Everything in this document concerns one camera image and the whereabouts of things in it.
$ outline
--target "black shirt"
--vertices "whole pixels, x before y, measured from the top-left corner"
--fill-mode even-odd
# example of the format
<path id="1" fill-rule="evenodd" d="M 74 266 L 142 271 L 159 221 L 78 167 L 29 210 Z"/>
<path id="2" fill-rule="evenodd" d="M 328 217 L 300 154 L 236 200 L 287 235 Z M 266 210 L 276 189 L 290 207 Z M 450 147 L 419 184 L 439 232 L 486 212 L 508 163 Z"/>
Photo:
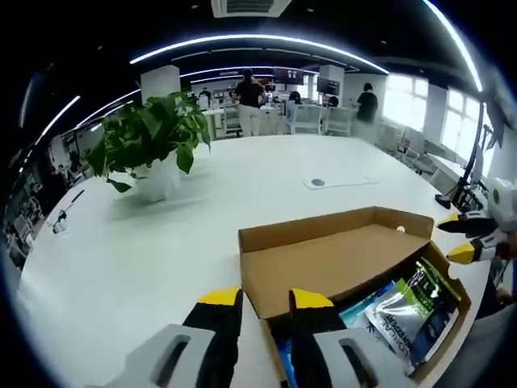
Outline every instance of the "black shirt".
<path id="1" fill-rule="evenodd" d="M 375 120 L 375 113 L 379 107 L 377 96 L 370 92 L 364 92 L 357 100 L 361 104 L 357 112 L 357 120 L 372 123 Z"/>
<path id="2" fill-rule="evenodd" d="M 241 105 L 260 108 L 259 96 L 264 92 L 264 88 L 258 83 L 244 82 L 238 83 L 235 93 L 241 96 Z"/>
<path id="3" fill-rule="evenodd" d="M 202 92 L 200 93 L 200 97 L 201 97 L 202 95 L 206 95 L 206 96 L 207 96 L 207 99 L 208 99 L 208 105 L 210 105 L 210 99 L 212 98 L 212 93 L 210 93 L 209 91 L 202 91 Z"/>

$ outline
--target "open cardboard box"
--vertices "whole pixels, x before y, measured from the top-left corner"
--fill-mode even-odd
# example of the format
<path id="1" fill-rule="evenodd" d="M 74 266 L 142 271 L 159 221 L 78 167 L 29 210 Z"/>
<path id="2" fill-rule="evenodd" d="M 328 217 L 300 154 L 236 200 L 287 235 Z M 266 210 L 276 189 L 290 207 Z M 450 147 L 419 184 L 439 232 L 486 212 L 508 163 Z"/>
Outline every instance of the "open cardboard box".
<path id="1" fill-rule="evenodd" d="M 460 330 L 470 307 L 449 262 L 431 241 L 433 220 L 378 207 L 328 214 L 239 230 L 242 288 L 261 319 L 282 386 L 287 377 L 272 327 L 286 321 L 288 291 L 321 293 L 335 303 L 353 300 L 381 286 L 397 271 L 425 257 L 461 296 L 460 315 L 435 355 L 411 378 L 420 383 L 439 362 Z"/>

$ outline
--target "green plant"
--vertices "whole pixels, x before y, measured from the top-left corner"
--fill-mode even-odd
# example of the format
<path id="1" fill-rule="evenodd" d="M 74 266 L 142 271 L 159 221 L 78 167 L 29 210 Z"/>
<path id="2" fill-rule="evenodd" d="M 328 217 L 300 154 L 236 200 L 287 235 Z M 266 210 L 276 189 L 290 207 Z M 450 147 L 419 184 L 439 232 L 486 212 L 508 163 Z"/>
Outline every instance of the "green plant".
<path id="1" fill-rule="evenodd" d="M 87 161 L 94 176 L 105 177 L 119 192 L 126 192 L 131 186 L 110 179 L 113 171 L 144 179 L 135 174 L 135 167 L 151 167 L 156 159 L 163 161 L 176 150 L 178 168 L 188 174 L 194 162 L 192 151 L 200 137 L 210 146 L 206 119 L 195 101 L 182 92 L 149 97 L 141 108 L 125 105 L 104 119 L 103 127 L 103 138 Z"/>

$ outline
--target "air conditioner vent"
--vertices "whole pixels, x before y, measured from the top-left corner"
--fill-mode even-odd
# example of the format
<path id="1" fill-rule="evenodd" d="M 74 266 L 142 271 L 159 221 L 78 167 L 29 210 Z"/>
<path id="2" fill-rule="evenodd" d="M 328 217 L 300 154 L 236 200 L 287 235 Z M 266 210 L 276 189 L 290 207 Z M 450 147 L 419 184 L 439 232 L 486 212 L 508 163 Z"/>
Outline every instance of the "air conditioner vent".
<path id="1" fill-rule="evenodd" d="M 278 18 L 292 0 L 212 0 L 216 18 L 262 16 Z"/>

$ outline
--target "computer screen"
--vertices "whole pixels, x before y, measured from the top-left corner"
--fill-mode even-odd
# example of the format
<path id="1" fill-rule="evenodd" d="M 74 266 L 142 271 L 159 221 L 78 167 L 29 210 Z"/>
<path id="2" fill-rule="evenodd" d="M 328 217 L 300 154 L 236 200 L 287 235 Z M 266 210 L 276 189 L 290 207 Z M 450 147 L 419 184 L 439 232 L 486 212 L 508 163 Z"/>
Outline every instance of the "computer screen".
<path id="1" fill-rule="evenodd" d="M 276 83 L 284 83 L 287 85 L 303 85 L 304 74 L 299 70 L 290 69 L 273 69 Z"/>
<path id="2" fill-rule="evenodd" d="M 339 82 L 318 77 L 316 90 L 325 95 L 339 95 Z"/>

